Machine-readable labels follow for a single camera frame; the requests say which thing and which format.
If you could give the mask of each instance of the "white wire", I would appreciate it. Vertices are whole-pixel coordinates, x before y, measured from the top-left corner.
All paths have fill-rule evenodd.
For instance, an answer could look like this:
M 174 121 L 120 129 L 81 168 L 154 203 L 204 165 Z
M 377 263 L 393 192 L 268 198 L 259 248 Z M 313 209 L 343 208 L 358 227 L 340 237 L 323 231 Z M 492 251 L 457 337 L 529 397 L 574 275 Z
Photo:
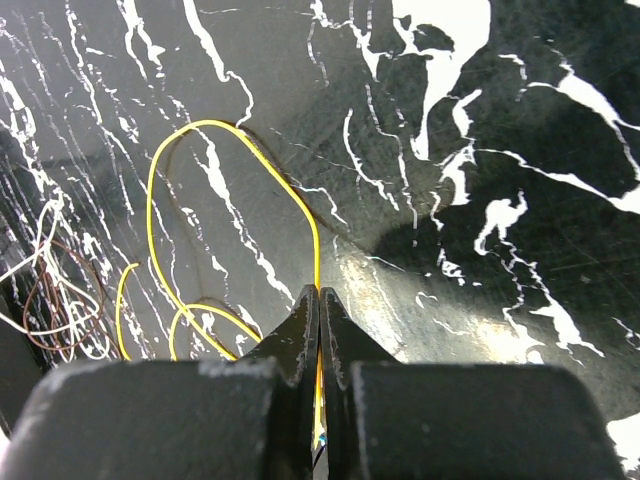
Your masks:
M 55 333 L 68 331 L 70 343 L 75 343 L 75 341 L 80 340 L 82 338 L 82 333 L 79 327 L 81 326 L 83 328 L 86 328 L 85 322 L 98 314 L 98 312 L 100 311 L 100 306 L 91 295 L 89 295 L 86 291 L 82 290 L 81 288 L 73 285 L 61 274 L 59 266 L 57 265 L 57 262 L 55 261 L 53 255 L 51 254 L 51 241 L 53 240 L 53 237 L 55 235 L 55 231 L 58 226 L 60 211 L 63 206 L 64 204 L 62 202 L 60 192 L 58 192 L 58 199 L 51 199 L 45 204 L 45 206 L 42 208 L 42 211 L 40 212 L 40 215 L 38 217 L 37 233 L 35 238 L 35 250 L 33 254 L 31 254 L 30 256 L 28 256 L 27 258 L 19 262 L 17 265 L 10 268 L 7 272 L 5 272 L 0 277 L 0 283 L 6 280 L 7 278 L 15 275 L 16 272 L 22 269 L 29 262 L 32 262 L 32 268 L 33 268 L 35 266 L 35 263 L 38 257 L 42 255 L 44 257 L 44 261 L 47 267 L 46 271 L 51 276 L 51 280 L 54 286 L 56 288 L 59 288 L 59 285 L 62 283 L 68 289 L 73 290 L 77 294 L 86 298 L 92 304 L 91 307 L 93 308 L 89 309 L 90 313 L 88 315 L 79 316 L 79 312 L 76 308 L 76 305 L 82 305 L 83 307 L 85 305 L 82 304 L 81 302 L 70 301 L 65 289 L 60 288 L 60 296 L 62 297 L 62 300 L 63 300 L 62 302 L 63 308 L 67 312 L 67 315 L 69 316 L 69 320 L 70 320 L 68 324 L 58 328 L 50 329 L 50 330 L 31 332 L 31 331 L 27 331 L 24 327 L 17 324 L 11 318 L 3 315 L 2 313 L 0 313 L 0 320 L 4 321 L 5 323 L 7 323 L 8 325 L 10 325 L 11 327 L 13 327 L 14 329 L 16 329 L 22 334 L 29 333 L 33 336 L 45 336 L 45 335 L 52 335 Z M 54 209 L 54 215 L 53 215 L 53 223 L 51 225 L 51 230 L 49 232 L 49 235 L 45 239 L 45 241 L 41 243 L 40 238 L 42 237 L 44 218 L 47 212 L 52 208 Z M 103 358 L 107 358 L 111 349 L 111 343 L 108 341 L 108 339 L 105 340 L 106 345 L 103 345 L 97 342 L 95 339 L 93 340 L 95 343 L 94 343 L 94 346 L 91 346 L 91 347 L 84 345 L 82 343 L 80 344 L 80 347 L 82 348 L 84 353 L 87 355 L 87 357 L 95 360 L 101 360 Z M 102 351 L 102 355 L 94 356 L 93 348 Z M 69 362 L 75 356 L 75 347 L 72 347 L 71 349 L 69 349 L 68 357 L 65 356 L 65 354 L 63 354 L 63 351 L 59 351 L 59 353 L 63 361 Z

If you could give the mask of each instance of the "black marble surface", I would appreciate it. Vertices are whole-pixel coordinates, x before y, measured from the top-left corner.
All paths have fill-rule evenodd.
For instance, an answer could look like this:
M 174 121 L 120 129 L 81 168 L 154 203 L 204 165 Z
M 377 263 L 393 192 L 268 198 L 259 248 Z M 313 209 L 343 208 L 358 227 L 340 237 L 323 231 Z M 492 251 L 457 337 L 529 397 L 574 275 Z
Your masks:
M 190 121 L 238 122 L 321 222 L 323 283 L 388 351 L 565 366 L 638 475 L 637 0 L 5 0 L 0 15 L 2 272 L 61 195 L 59 237 L 93 261 L 109 322 L 142 262 L 127 346 L 167 358 L 150 159 Z M 161 261 L 183 300 L 267 333 L 312 281 L 308 226 L 237 141 L 205 135 L 160 164 Z M 3 290 L 23 304 L 33 280 Z M 217 356 L 186 327 L 177 344 Z

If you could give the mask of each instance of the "wire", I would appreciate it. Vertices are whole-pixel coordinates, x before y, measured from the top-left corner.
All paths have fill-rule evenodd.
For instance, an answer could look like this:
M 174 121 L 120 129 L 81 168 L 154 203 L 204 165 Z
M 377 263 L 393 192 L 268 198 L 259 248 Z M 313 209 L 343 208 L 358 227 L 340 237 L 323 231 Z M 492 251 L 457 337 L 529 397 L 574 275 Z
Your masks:
M 36 241 L 35 244 L 36 245 L 40 245 L 39 247 L 37 247 L 35 249 L 35 251 L 29 255 L 27 258 L 25 258 L 24 260 L 22 260 L 20 263 L 18 263 L 18 265 L 10 268 L 9 270 L 7 270 L 1 277 L 0 277 L 0 283 L 4 282 L 7 278 L 15 275 L 20 269 L 22 269 L 22 267 L 24 267 L 27 263 L 29 262 L 33 262 L 32 266 L 35 266 L 35 261 L 38 259 L 38 257 L 45 251 L 47 250 L 50 245 L 51 245 L 51 240 L 53 239 L 53 236 L 55 234 L 56 231 L 56 227 L 58 225 L 58 215 L 59 215 L 59 210 L 56 209 L 56 212 L 54 213 L 53 216 L 53 224 L 51 225 L 51 231 L 49 232 L 49 236 L 46 238 L 46 240 L 42 243 L 40 243 L 40 236 L 42 235 L 42 223 L 44 221 L 44 216 L 47 213 L 47 211 L 52 208 L 51 205 L 54 205 L 57 203 L 57 200 L 49 200 L 45 206 L 42 208 L 42 211 L 40 212 L 40 216 L 38 217 L 38 234 L 36 235 Z
M 35 285 L 31 289 L 31 292 L 29 293 L 27 301 L 25 302 L 24 311 L 22 314 L 22 330 L 24 330 L 24 333 L 29 337 L 29 340 L 31 340 L 33 344 L 35 344 L 36 346 L 40 347 L 43 350 L 54 351 L 59 353 L 62 356 L 63 360 L 65 361 L 70 361 L 74 357 L 75 348 L 78 346 L 82 348 L 82 350 L 87 355 L 87 357 L 91 359 L 101 360 L 103 358 L 107 358 L 110 352 L 110 345 L 111 343 L 113 343 L 113 339 L 109 335 L 108 331 L 100 324 L 100 319 L 102 317 L 102 311 L 103 311 L 104 301 L 106 297 L 104 293 L 104 289 L 101 288 L 102 284 L 100 282 L 100 278 L 98 277 L 95 270 L 91 267 L 91 265 L 86 260 L 84 260 L 80 255 L 78 255 L 76 252 L 74 252 L 73 250 L 71 250 L 70 248 L 68 248 L 67 246 L 63 245 L 62 243 L 56 240 L 51 240 L 50 244 L 55 245 L 56 247 L 64 250 L 68 255 L 73 257 L 74 260 L 76 260 L 86 270 L 91 272 L 98 286 L 97 289 L 100 290 L 101 292 L 101 300 L 100 300 L 100 303 L 97 303 L 87 292 L 80 289 L 79 287 L 76 287 L 75 285 L 71 284 L 68 280 L 66 280 L 60 274 L 57 265 L 55 265 L 55 259 L 53 258 L 53 254 L 51 252 L 51 249 L 49 248 L 44 252 L 43 258 L 37 259 L 38 266 L 41 272 L 37 277 Z M 45 297 L 47 300 L 47 304 L 50 306 L 50 309 L 52 310 L 51 311 L 52 327 L 58 325 L 59 317 L 66 317 L 68 321 L 68 323 L 64 327 L 54 329 L 55 331 L 54 345 L 55 346 L 53 347 L 36 339 L 35 336 L 42 335 L 43 332 L 32 332 L 28 324 L 29 311 L 31 310 L 31 305 L 34 301 L 35 293 L 38 291 L 38 286 L 40 283 L 44 284 Z M 60 284 L 69 288 L 70 293 L 72 295 L 75 295 L 78 300 L 71 301 L 69 294 L 65 291 L 65 289 L 62 289 L 60 287 Z M 92 305 L 93 308 L 90 308 L 87 305 L 86 300 L 88 300 L 91 304 L 93 304 Z M 85 312 L 90 311 L 90 314 L 85 315 L 84 317 L 80 317 L 79 319 L 76 318 L 79 315 L 77 306 L 82 306 L 83 310 Z M 84 327 L 84 322 L 90 319 L 92 322 L 90 328 L 84 334 L 82 334 L 79 331 L 78 326 L 82 325 Z M 83 344 L 83 342 L 87 338 L 89 338 L 97 329 L 102 330 L 102 332 L 107 337 L 106 345 L 96 344 L 96 348 L 99 348 L 102 350 L 102 355 L 100 356 L 93 355 L 93 352 L 88 349 L 88 346 Z M 66 330 L 69 331 L 69 339 L 68 339 L 69 344 L 62 345 L 60 343 L 60 339 L 57 334 L 59 332 L 66 331 Z M 67 350 L 70 350 L 70 353 L 68 356 L 65 356 L 64 352 L 66 352 Z
M 37 332 L 34 332 L 33 330 L 28 330 L 23 328 L 21 325 L 15 323 L 13 320 L 11 320 L 9 317 L 6 317 L 5 315 L 0 314 L 0 320 L 4 321 L 5 323 L 7 323 L 7 325 L 9 325 L 10 327 L 14 328 L 15 330 L 17 330 L 18 332 L 26 335 L 27 332 L 31 335 L 33 335 L 34 337 L 43 337 L 43 336 L 47 336 L 47 335 L 55 335 L 57 333 L 61 333 L 61 332 L 66 332 L 67 330 L 72 329 L 74 326 L 83 324 L 84 322 L 86 322 L 89 318 L 91 318 L 91 315 L 87 315 L 85 317 L 80 318 L 79 320 L 75 320 L 74 322 L 67 324 L 67 325 L 63 325 L 61 327 L 55 327 L 55 328 L 51 328 L 50 330 L 38 330 Z
M 226 130 L 227 132 L 234 135 L 238 140 L 240 140 L 245 147 L 249 149 L 249 151 L 260 161 L 262 166 L 269 172 L 269 174 L 280 184 L 280 186 L 289 194 L 289 196 L 295 201 L 295 203 L 300 207 L 304 216 L 309 223 L 309 227 L 311 228 L 311 234 L 313 237 L 313 280 L 316 288 L 320 290 L 320 234 L 318 232 L 318 225 L 316 223 L 315 218 L 313 217 L 311 211 L 304 203 L 302 198 L 298 195 L 298 193 L 289 185 L 289 183 L 285 180 L 285 178 L 276 170 L 273 165 L 269 162 L 269 160 L 265 157 L 265 155 L 260 151 L 258 146 L 251 140 L 249 135 L 242 129 L 235 127 L 229 123 L 223 122 L 221 120 L 199 120 L 196 122 L 189 123 L 179 130 L 175 131 L 167 138 L 165 138 L 162 143 L 158 146 L 153 158 L 151 160 L 151 165 L 149 167 L 149 179 L 147 182 L 147 200 L 146 200 L 146 228 L 147 228 L 147 242 L 149 244 L 149 254 L 151 256 L 151 263 L 153 264 L 153 268 L 155 270 L 156 276 L 160 281 L 160 284 L 164 288 L 165 292 L 171 299 L 171 301 L 175 304 L 178 311 L 175 313 L 173 320 L 171 322 L 171 328 L 169 330 L 169 350 L 171 353 L 171 359 L 176 360 L 177 355 L 175 352 L 175 332 L 177 329 L 178 322 L 180 317 L 183 315 L 187 318 L 189 323 L 193 326 L 193 328 L 216 350 L 218 350 L 225 358 L 230 360 L 235 360 L 235 355 L 224 348 L 217 340 L 213 339 L 211 336 L 207 334 L 207 332 L 200 327 L 200 325 L 195 321 L 195 317 L 192 313 L 192 310 L 205 310 L 212 313 L 216 313 L 224 316 L 229 319 L 236 325 L 240 327 L 240 324 L 244 325 L 244 327 L 240 327 L 243 331 L 251 331 L 249 327 L 247 327 L 244 322 L 242 322 L 237 317 L 231 315 L 230 313 L 208 305 L 202 304 L 189 304 L 185 305 L 176 295 L 174 290 L 169 285 L 164 273 L 162 272 L 162 268 L 160 267 L 160 262 L 158 261 L 158 255 L 156 252 L 155 243 L 153 240 L 153 187 L 155 182 L 155 174 L 156 169 L 158 167 L 158 162 L 160 157 L 162 156 L 164 150 L 176 139 L 182 137 L 183 135 L 197 130 L 200 127 L 216 127 Z M 121 277 L 120 282 L 124 288 L 124 280 Z M 121 308 L 120 302 L 116 302 L 116 316 L 119 315 L 119 309 Z M 320 435 L 323 432 L 322 426 L 322 401 L 323 401 L 323 378 L 322 378 L 322 354 L 321 351 L 318 350 L 318 365 L 316 370 L 316 387 L 315 387 L 315 413 L 314 413 L 314 438 L 315 445 L 318 445 Z
M 120 352 L 122 353 L 122 356 L 129 361 L 131 361 L 131 357 L 127 353 L 127 349 L 124 347 L 124 339 L 122 338 L 122 323 L 120 322 L 120 305 L 122 304 L 124 284 L 127 281 L 127 277 L 129 276 L 129 273 L 131 272 L 131 270 L 139 266 L 140 264 L 137 262 L 132 263 L 131 265 L 127 265 L 127 268 L 124 269 L 124 271 L 122 272 L 122 276 L 120 277 L 120 282 L 118 283 L 118 293 L 116 294 L 116 334 L 118 335 L 118 345 L 120 346 Z

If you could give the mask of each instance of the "cable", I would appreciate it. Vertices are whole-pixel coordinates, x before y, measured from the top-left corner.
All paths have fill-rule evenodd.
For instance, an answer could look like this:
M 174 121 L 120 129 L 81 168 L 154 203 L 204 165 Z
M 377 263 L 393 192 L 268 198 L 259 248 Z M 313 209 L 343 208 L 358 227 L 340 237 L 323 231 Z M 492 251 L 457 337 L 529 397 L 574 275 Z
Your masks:
M 318 290 L 320 290 L 320 234 L 318 232 L 318 226 L 317 226 L 316 220 L 313 217 L 307 205 L 302 200 L 302 198 L 291 187 L 291 185 L 289 185 L 289 183 L 284 179 L 284 177 L 273 167 L 273 165 L 271 165 L 269 160 L 264 156 L 264 154 L 260 151 L 258 146 L 251 140 L 249 135 L 244 130 L 241 130 L 240 128 L 237 128 L 233 125 L 230 125 L 220 120 L 199 120 L 196 122 L 189 123 L 188 125 L 185 125 L 184 127 L 180 128 L 179 130 L 169 135 L 166 139 L 162 141 L 162 143 L 160 143 L 155 154 L 153 155 L 153 158 L 151 160 L 151 165 L 149 167 L 149 179 L 147 183 L 147 201 L 146 201 L 146 227 L 147 227 L 147 242 L 149 244 L 149 253 L 151 256 L 151 263 L 153 264 L 153 268 L 155 270 L 156 276 L 158 277 L 158 280 L 160 281 L 160 284 L 164 288 L 165 292 L 167 293 L 171 301 L 175 304 L 176 308 L 178 309 L 178 311 L 174 315 L 174 318 L 171 322 L 171 328 L 169 332 L 169 349 L 171 352 L 171 358 L 173 360 L 177 359 L 177 356 L 175 353 L 175 346 L 174 346 L 175 330 L 177 328 L 177 324 L 180 317 L 184 315 L 189 321 L 189 323 L 194 327 L 194 329 L 196 329 L 196 331 L 198 331 L 198 333 L 202 335 L 202 337 L 209 344 L 211 344 L 214 348 L 216 348 L 226 358 L 235 360 L 236 357 L 235 355 L 233 355 L 233 353 L 231 353 L 229 350 L 224 348 L 219 342 L 211 338 L 200 327 L 200 325 L 195 321 L 195 317 L 191 311 L 194 309 L 201 309 L 201 310 L 222 315 L 234 323 L 236 323 L 236 321 L 239 323 L 243 323 L 243 322 L 237 319 L 236 317 L 234 317 L 233 315 L 229 314 L 228 312 L 225 312 L 224 310 L 216 307 L 210 307 L 208 305 L 202 305 L 202 304 L 185 305 L 175 294 L 175 292 L 169 285 L 169 282 L 165 278 L 164 273 L 162 272 L 162 269 L 160 267 L 160 263 L 158 261 L 158 256 L 157 256 L 155 244 L 153 241 L 153 187 L 154 187 L 154 181 L 155 181 L 155 173 L 158 167 L 158 162 L 160 160 L 160 157 L 162 156 L 162 153 L 164 152 L 164 150 L 174 140 L 180 138 L 181 136 L 193 130 L 199 129 L 200 127 L 222 128 L 223 130 L 226 130 L 227 132 L 233 134 L 238 140 L 240 140 L 244 144 L 245 147 L 249 149 L 249 151 L 260 161 L 262 166 L 269 172 L 269 174 L 280 184 L 280 186 L 296 202 L 298 207 L 300 207 L 300 210 L 302 210 L 304 216 L 307 219 L 307 222 L 309 223 L 309 227 L 311 228 L 311 234 L 313 237 L 313 278 L 314 278 L 314 284 Z M 119 309 L 120 309 L 120 303 L 116 302 L 116 312 L 118 312 Z M 320 435 L 322 434 L 322 431 L 323 431 L 322 421 L 321 421 L 321 417 L 322 417 L 321 407 L 322 407 L 322 400 L 323 400 L 322 385 L 323 385 L 322 354 L 321 354 L 321 351 L 319 350 L 318 366 L 316 371 L 315 407 L 314 407 L 315 408 L 314 438 L 315 438 L 316 446 L 319 442 Z
M 54 218 L 53 218 L 53 223 L 51 226 L 51 230 L 49 232 L 49 235 L 47 236 L 47 238 L 40 242 L 40 237 L 42 236 L 42 230 L 43 230 L 43 222 L 44 222 L 44 217 L 46 215 L 46 213 L 51 209 L 54 208 Z M 3 282 L 5 279 L 15 275 L 20 269 L 22 269 L 25 265 L 27 265 L 29 262 L 35 262 L 37 261 L 41 255 L 43 255 L 45 252 L 49 251 L 51 249 L 51 244 L 55 244 L 61 248 L 65 248 L 64 245 L 62 245 L 60 242 L 57 242 L 55 240 L 53 240 L 53 237 L 55 235 L 56 232 L 56 228 L 58 225 L 58 221 L 59 221 L 59 212 L 60 209 L 62 208 L 61 206 L 61 201 L 60 198 L 58 198 L 58 200 L 49 200 L 45 206 L 43 207 L 42 211 L 40 212 L 40 215 L 38 217 L 38 226 L 37 226 L 37 235 L 36 235 L 36 239 L 35 239 L 35 245 L 38 245 L 38 247 L 34 250 L 34 252 L 29 255 L 28 257 L 26 257 L 24 260 L 22 260 L 21 262 L 19 262 L 17 265 L 15 265 L 14 267 L 10 268 L 9 270 L 7 270 L 7 272 L 5 272 L 1 277 L 0 277 L 0 283 Z M 70 283 L 68 283 L 68 285 L 72 288 L 75 289 L 77 291 L 82 292 L 78 287 L 71 285 Z M 82 294 L 85 297 L 89 297 L 89 295 L 86 292 L 82 292 Z M 30 333 L 32 336 L 46 336 L 46 335 L 55 335 L 58 334 L 60 332 L 64 332 L 66 330 L 69 330 L 71 328 L 74 328 L 74 326 L 77 326 L 78 324 L 83 323 L 84 321 L 86 321 L 89 317 L 85 318 L 85 319 L 81 319 L 78 321 L 75 321 L 73 323 L 70 323 L 68 325 L 64 325 L 61 327 L 56 327 L 56 328 L 51 328 L 49 330 L 44 330 L 44 331 L 38 331 L 38 332 L 32 332 L 29 331 L 25 328 L 23 328 L 22 326 L 20 326 L 19 324 L 15 323 L 11 318 L 3 315 L 0 313 L 0 320 L 4 321 L 5 323 L 7 323 L 9 326 L 11 326 L 12 328 L 14 328 L 15 330 L 19 331 L 20 333 L 27 335 L 28 333 Z
M 50 241 L 51 244 L 56 245 L 59 248 L 62 248 L 64 251 L 66 251 L 68 254 L 70 254 L 72 257 L 74 257 L 77 261 L 79 261 L 85 268 L 87 268 L 87 270 L 91 271 L 91 273 L 94 275 L 94 278 L 96 280 L 96 282 L 99 284 L 100 280 L 97 276 L 97 274 L 95 273 L 95 271 L 93 271 L 92 268 L 89 267 L 89 264 L 82 259 L 77 253 L 75 253 L 73 250 L 70 250 L 68 247 L 64 246 L 63 244 L 61 244 L 60 242 L 56 241 L 56 240 L 51 240 Z M 51 265 L 50 262 L 52 262 L 53 257 L 51 255 L 51 251 L 48 250 L 45 252 L 45 260 L 44 262 L 47 264 L 47 267 L 49 267 Z M 29 296 L 27 297 L 27 301 L 25 302 L 24 305 L 24 311 L 22 313 L 22 327 L 24 329 L 24 333 L 29 337 L 29 340 L 31 340 L 31 342 L 33 344 L 35 344 L 36 346 L 40 347 L 43 350 L 48 350 L 48 351 L 54 351 L 54 352 L 62 352 L 62 351 L 66 351 L 66 350 L 72 350 L 77 346 L 82 345 L 82 342 L 84 342 L 84 340 L 86 340 L 87 338 L 89 338 L 89 336 L 99 327 L 99 320 L 102 316 L 102 310 L 104 308 L 104 300 L 105 300 L 105 295 L 104 292 L 101 295 L 101 301 L 100 304 L 97 304 L 95 302 L 95 300 L 93 300 L 93 298 L 85 291 L 81 290 L 80 288 L 76 287 L 75 285 L 71 284 L 70 282 L 68 282 L 64 277 L 62 277 L 61 275 L 59 275 L 59 272 L 57 272 L 57 269 L 54 269 L 55 273 L 56 273 L 56 279 L 58 280 L 59 283 L 63 283 L 65 286 L 69 287 L 72 291 L 74 291 L 74 293 L 76 295 L 78 295 L 78 298 L 85 297 L 86 299 L 90 300 L 92 303 L 95 304 L 95 306 L 98 307 L 97 310 L 94 310 L 92 312 L 92 314 L 85 316 L 85 317 L 81 317 L 80 320 L 76 320 L 74 322 L 69 322 L 69 324 L 67 325 L 66 329 L 63 330 L 69 330 L 70 331 L 70 341 L 72 342 L 70 345 L 65 345 L 65 346 L 61 346 L 59 345 L 59 342 L 56 339 L 56 343 L 58 343 L 58 345 L 56 345 L 55 347 L 51 347 L 49 345 L 46 345 L 45 343 L 39 341 L 35 335 L 31 332 L 30 328 L 29 328 L 29 323 L 28 323 L 28 315 L 29 315 L 29 310 L 31 308 L 31 304 L 34 300 L 34 296 L 35 293 L 38 291 L 38 285 L 40 284 L 40 282 L 43 281 L 43 279 L 45 279 L 47 276 L 49 276 L 50 274 L 47 272 L 47 269 L 42 269 L 41 273 L 38 275 L 38 278 L 36 280 L 35 285 L 33 286 L 33 288 L 31 289 L 31 292 L 29 293 Z M 57 288 L 57 285 L 55 285 L 55 283 L 53 283 L 52 285 L 46 285 L 45 286 L 45 295 L 47 295 L 48 297 L 51 295 L 52 292 L 52 287 L 53 288 Z M 63 290 L 60 291 L 60 295 L 64 297 L 66 296 L 66 294 L 64 293 Z M 56 299 L 56 309 L 54 310 L 55 314 L 59 313 L 59 298 L 58 298 L 58 293 L 54 294 L 54 298 Z M 70 310 L 69 312 L 66 312 L 67 315 L 71 315 L 73 316 L 73 312 L 75 312 L 75 305 L 77 303 L 81 303 L 84 307 L 84 310 L 88 310 L 87 308 L 87 304 L 85 303 L 84 299 L 81 299 L 80 302 L 70 302 L 67 301 L 67 308 Z M 57 323 L 57 320 L 55 320 L 57 318 L 57 316 L 52 317 L 52 322 L 55 321 Z M 80 323 L 84 323 L 86 320 L 88 319 L 92 319 L 92 325 L 91 327 L 86 331 L 86 333 L 82 336 L 80 336 L 79 331 L 77 330 L 77 326 Z M 74 342 L 73 337 L 74 335 L 78 336 L 77 341 Z M 105 347 L 105 349 L 103 349 L 103 356 L 99 357 L 101 358 L 105 358 L 105 353 L 108 352 L 107 348 Z M 91 353 L 86 352 L 85 353 L 90 357 L 90 358 L 96 358 L 97 357 L 93 357 Z
M 118 335 L 118 345 L 120 346 L 120 352 L 122 353 L 122 356 L 129 361 L 131 361 L 131 357 L 127 353 L 127 349 L 124 348 L 124 339 L 122 338 L 122 324 L 120 322 L 120 305 L 122 304 L 124 284 L 127 281 L 127 277 L 129 276 L 129 273 L 131 272 L 131 270 L 139 266 L 140 264 L 136 262 L 136 263 L 132 263 L 131 265 L 128 265 L 127 268 L 124 269 L 124 271 L 122 272 L 122 276 L 120 277 L 120 282 L 118 283 L 118 293 L 116 294 L 116 334 Z
M 102 313 L 103 313 L 103 306 L 104 306 L 104 302 L 106 299 L 106 292 L 104 290 L 104 288 L 102 288 L 102 282 L 100 281 L 100 277 L 98 276 L 97 272 L 95 271 L 95 269 L 93 268 L 93 265 L 90 264 L 88 261 L 86 261 L 85 259 L 83 259 L 77 252 L 75 252 L 74 250 L 70 249 L 69 247 L 63 245 L 62 243 L 58 242 L 57 240 L 52 240 L 51 244 L 56 246 L 57 248 L 62 249 L 67 255 L 69 255 L 73 260 L 75 260 L 79 266 L 83 267 L 85 270 L 89 271 L 91 273 L 91 275 L 93 276 L 94 280 L 95 280 L 95 284 L 96 284 L 96 290 L 100 291 L 100 295 L 101 295 L 101 300 L 100 300 L 100 304 L 98 304 L 98 302 L 91 296 L 89 295 L 86 291 L 82 290 L 81 288 L 77 287 L 76 285 L 73 285 L 72 283 L 70 283 L 61 273 L 60 273 L 60 269 L 59 269 L 59 265 L 57 263 L 57 261 L 54 259 L 53 257 L 53 253 L 51 250 L 46 250 L 43 254 L 43 258 L 44 258 L 44 262 L 47 265 L 47 271 L 53 271 L 54 275 L 52 275 L 52 281 L 54 283 L 54 292 L 56 291 L 55 289 L 59 289 L 60 291 L 60 296 L 63 299 L 63 307 L 66 311 L 66 314 L 68 316 L 68 322 L 71 325 L 71 329 L 70 331 L 71 336 L 76 336 L 78 339 L 80 338 L 80 331 L 78 330 L 77 326 L 80 322 L 76 322 L 75 319 L 81 315 L 78 310 L 77 307 L 81 306 L 83 311 L 90 311 L 90 314 L 88 316 L 83 317 L 82 321 L 92 318 L 93 317 L 93 321 L 94 324 L 96 325 L 96 328 L 99 328 L 106 337 L 106 344 L 103 345 L 99 342 L 97 342 L 97 340 L 94 338 L 92 338 L 94 340 L 94 345 L 86 345 L 83 342 L 79 343 L 79 347 L 82 349 L 82 351 L 85 353 L 85 355 L 92 359 L 92 360 L 102 360 L 104 358 L 108 358 L 109 357 L 109 352 L 111 351 L 111 345 L 115 343 L 113 342 L 113 339 L 111 338 L 111 336 L 108 333 L 108 330 L 101 324 L 101 319 L 102 319 Z M 70 292 L 67 292 L 66 289 L 61 288 L 59 285 L 62 284 L 64 285 L 67 289 L 70 290 Z M 70 299 L 68 298 L 68 293 L 71 293 L 72 295 L 75 295 L 76 298 L 78 298 L 80 301 L 70 301 Z M 88 308 L 86 302 L 82 299 L 82 297 L 84 297 L 86 300 L 88 300 L 91 304 L 92 307 Z M 95 347 L 98 350 L 102 351 L 102 354 L 99 356 L 95 356 L 93 354 L 93 347 Z

